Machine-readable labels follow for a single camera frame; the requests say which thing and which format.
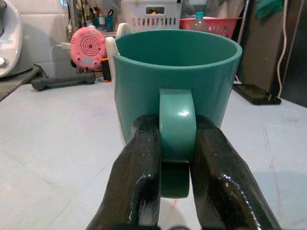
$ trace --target smartphone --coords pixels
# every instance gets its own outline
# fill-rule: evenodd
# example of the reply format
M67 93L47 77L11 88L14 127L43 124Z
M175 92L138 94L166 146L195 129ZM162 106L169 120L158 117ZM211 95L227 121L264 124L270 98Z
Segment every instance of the smartphone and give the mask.
M233 89L252 104L268 105L282 102L279 98L253 84L234 84Z

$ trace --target wall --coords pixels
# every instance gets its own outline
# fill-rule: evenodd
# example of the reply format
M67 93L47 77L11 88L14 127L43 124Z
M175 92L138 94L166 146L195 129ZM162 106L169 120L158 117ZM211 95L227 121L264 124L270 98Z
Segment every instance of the wall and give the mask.
M63 76L75 72L70 65L68 51L55 47L52 52L54 60L51 70L49 52L53 45L66 40L67 8L60 0L11 0L21 14L24 23L23 49L34 63L41 65L49 76L53 72Z

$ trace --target countertop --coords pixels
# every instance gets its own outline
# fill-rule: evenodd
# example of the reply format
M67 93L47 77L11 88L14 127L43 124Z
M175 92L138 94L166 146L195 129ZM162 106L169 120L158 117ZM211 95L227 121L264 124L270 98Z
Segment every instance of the countertop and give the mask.
M307 229L307 109L254 106L232 92L222 131L285 229ZM0 103L0 229L84 230L123 148L112 83L36 92ZM162 199L159 224L200 229L189 197Z

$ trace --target pink speaker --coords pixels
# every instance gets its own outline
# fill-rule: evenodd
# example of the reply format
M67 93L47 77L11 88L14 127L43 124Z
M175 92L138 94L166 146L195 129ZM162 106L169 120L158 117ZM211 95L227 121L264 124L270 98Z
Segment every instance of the pink speaker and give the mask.
M101 58L106 56L105 36L92 27L77 30L71 38L71 58L83 69L100 67Z

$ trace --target orange object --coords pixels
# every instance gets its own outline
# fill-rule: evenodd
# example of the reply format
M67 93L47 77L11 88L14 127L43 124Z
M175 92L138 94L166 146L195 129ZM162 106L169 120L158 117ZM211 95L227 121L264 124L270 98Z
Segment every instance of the orange object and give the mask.
M236 22L241 18L203 18L208 25L208 32L224 37L232 38ZM180 29L189 30L191 23L195 18L182 18L180 19Z

